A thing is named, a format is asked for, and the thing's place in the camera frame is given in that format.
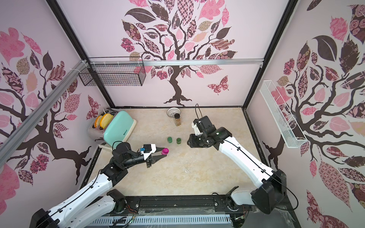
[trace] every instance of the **wire basket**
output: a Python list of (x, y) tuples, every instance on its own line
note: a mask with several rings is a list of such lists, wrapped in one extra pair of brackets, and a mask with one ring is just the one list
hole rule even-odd
[(181, 114), (181, 111), (180, 109), (178, 108), (169, 108), (169, 110), (167, 110), (167, 115), (170, 117), (170, 118), (174, 118), (174, 115), (175, 114)]

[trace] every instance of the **marble floor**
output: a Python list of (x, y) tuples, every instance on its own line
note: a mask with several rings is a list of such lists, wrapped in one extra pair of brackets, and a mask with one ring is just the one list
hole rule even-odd
[[(181, 125), (178, 127), (166, 115), (167, 109), (125, 111), (137, 120), (127, 140), (133, 151), (143, 144), (154, 143), (157, 147), (168, 148), (170, 152), (150, 168), (145, 164), (129, 168), (128, 174), (114, 187), (124, 195), (225, 194), (234, 186), (254, 188), (245, 172), (214, 147), (190, 148), (187, 145), (189, 135), (194, 133), (191, 127), (196, 118), (193, 108), (181, 109)], [(260, 159), (241, 108), (201, 108), (201, 112), (209, 117), (216, 128), (229, 130), (245, 149)], [(169, 136), (173, 138), (173, 143), (167, 142)], [(181, 144), (176, 143), (177, 138), (181, 138)], [(108, 164), (111, 157), (111, 150), (102, 149), (89, 181)]]

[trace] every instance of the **wall shelf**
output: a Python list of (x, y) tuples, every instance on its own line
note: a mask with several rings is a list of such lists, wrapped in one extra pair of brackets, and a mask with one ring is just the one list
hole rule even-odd
[[(271, 94), (271, 92), (273, 91), (276, 91), (279, 94), (279, 96), (276, 99)], [(298, 125), (295, 116), (291, 112), (291, 109), (287, 105), (287, 103), (281, 104), (285, 106), (284, 108), (289, 113), (289, 115), (287, 115), (286, 118), (283, 112), (281, 111), (279, 105), (277, 104), (278, 100), (282, 99), (284, 101), (284, 99), (281, 96), (280, 92), (276, 89), (274, 82), (272, 80), (264, 80), (260, 88), (260, 93), (263, 96), (267, 106), (269, 107), (269, 110), (274, 117), (276, 125), (279, 128), (279, 131), (283, 136), (283, 139), (287, 147), (298, 148), (305, 142), (307, 142), (308, 140), (306, 136), (304, 135), (302, 129)], [(298, 126), (301, 135), (300, 136), (295, 135), (291, 126)]]

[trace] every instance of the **bread slice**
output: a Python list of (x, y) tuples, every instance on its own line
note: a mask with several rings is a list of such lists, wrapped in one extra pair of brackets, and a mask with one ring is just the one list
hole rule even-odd
[(100, 120), (100, 127), (102, 127), (102, 128), (106, 128), (107, 126), (108, 126), (108, 124), (112, 121), (112, 119), (113, 119), (113, 115), (111, 115), (111, 114), (109, 114), (109, 113), (107, 113), (107, 114), (105, 114), (102, 118), (101, 118), (101, 120)]

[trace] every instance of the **wall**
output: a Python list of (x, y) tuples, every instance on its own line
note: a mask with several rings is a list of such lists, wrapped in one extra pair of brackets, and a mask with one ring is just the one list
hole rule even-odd
[[(89, 57), (131, 55), (145, 60), (263, 58), (287, 2), (59, 0)], [(258, 69), (258, 65), (146, 67), (142, 87), (107, 86), (107, 90), (117, 106), (243, 105)]]
[[(302, 227), (363, 227), (363, 1), (302, 0), (264, 74), (308, 142), (288, 149), (259, 91), (248, 108), (270, 164), (287, 174)], [(292, 124), (297, 134), (298, 126)], [(296, 201), (288, 193), (293, 206)]]
[[(0, 6), (4, 142), (80, 58), (45, 1), (14, 0)], [(48, 210), (78, 190), (96, 149), (86, 135), (90, 116), (105, 106), (97, 88), (77, 80), (65, 91), (0, 167), (1, 227), (27, 227), (34, 212)]]

